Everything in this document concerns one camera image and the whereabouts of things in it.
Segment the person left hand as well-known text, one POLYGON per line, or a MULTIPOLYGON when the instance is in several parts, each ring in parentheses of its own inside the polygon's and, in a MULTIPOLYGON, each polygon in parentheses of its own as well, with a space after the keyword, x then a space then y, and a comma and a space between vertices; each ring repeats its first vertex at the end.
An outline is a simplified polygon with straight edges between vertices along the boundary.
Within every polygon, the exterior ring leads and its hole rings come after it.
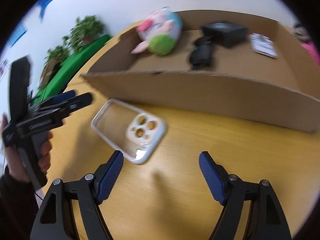
MULTIPOLYGON (((53 138, 51 132, 48 132, 46 141, 41 145, 40 153, 41 158, 39 159, 38 165, 42 172, 47 173, 50 169, 50 151, 52 150, 52 145, 50 140, 53 138)), ((23 164, 21 162, 20 156, 15 148, 15 146, 9 146, 4 149, 5 158, 7 159, 7 167, 9 174, 16 181, 29 183, 30 178, 26 174, 23 164)))

